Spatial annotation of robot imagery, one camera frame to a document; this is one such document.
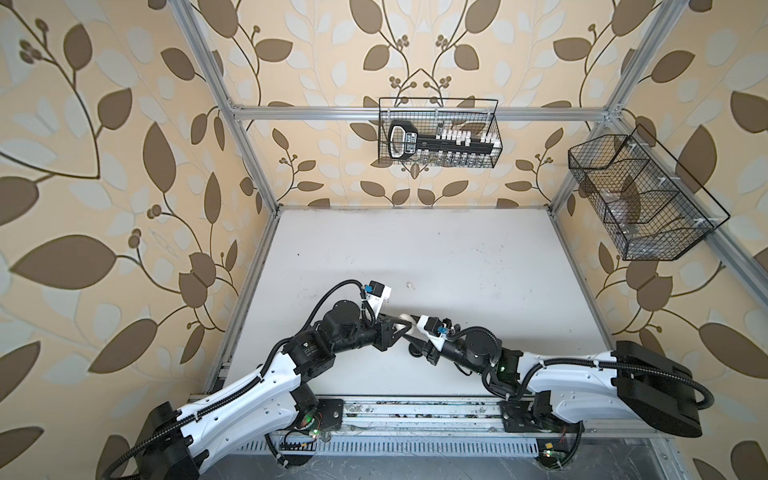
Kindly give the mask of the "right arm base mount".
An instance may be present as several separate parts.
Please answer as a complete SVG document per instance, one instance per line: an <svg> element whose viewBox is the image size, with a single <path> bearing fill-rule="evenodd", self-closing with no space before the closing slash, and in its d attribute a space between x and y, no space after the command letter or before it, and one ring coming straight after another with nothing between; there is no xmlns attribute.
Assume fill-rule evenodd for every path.
<svg viewBox="0 0 768 480"><path fill-rule="evenodd" d="M543 396L533 400L498 403L505 433L541 433L551 437L536 442L536 462L545 470L561 471L574 460L585 431L582 422L569 423L559 419Z"/></svg>

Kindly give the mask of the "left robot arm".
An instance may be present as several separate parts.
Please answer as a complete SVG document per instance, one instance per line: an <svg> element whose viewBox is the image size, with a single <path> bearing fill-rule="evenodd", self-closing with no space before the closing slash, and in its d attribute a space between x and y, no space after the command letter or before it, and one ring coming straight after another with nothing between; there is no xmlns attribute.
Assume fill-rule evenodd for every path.
<svg viewBox="0 0 768 480"><path fill-rule="evenodd" d="M118 478L134 461L136 479L197 479L219 460L257 436L313 426L318 401L309 381L328 371L337 354L371 346L388 350L410 329L382 313L389 286L347 279L322 300L352 286L357 301L340 300L325 314L313 308L292 336L279 340L262 366L221 390L174 409L169 403L148 415L134 446L100 473Z"/></svg>

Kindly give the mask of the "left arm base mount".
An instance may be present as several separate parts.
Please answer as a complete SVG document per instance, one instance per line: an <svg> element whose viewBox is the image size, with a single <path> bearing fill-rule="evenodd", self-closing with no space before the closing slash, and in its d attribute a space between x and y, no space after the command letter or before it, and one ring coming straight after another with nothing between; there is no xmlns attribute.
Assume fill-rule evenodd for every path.
<svg viewBox="0 0 768 480"><path fill-rule="evenodd" d="M306 464L341 428L344 406L340 398L320 399L316 406L300 411L290 426L265 436L269 452L283 468Z"/></svg>

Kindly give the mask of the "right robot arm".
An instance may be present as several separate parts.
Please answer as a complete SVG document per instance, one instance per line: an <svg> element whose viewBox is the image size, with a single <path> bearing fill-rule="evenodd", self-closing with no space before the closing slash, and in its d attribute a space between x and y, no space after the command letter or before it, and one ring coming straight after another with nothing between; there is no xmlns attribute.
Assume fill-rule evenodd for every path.
<svg viewBox="0 0 768 480"><path fill-rule="evenodd" d="M546 429L593 420L641 420L669 435L698 438L714 394L683 365L632 341L599 354L558 357L512 350L484 327L453 331L424 318L409 352L478 375L504 407L524 408L521 424Z"/></svg>

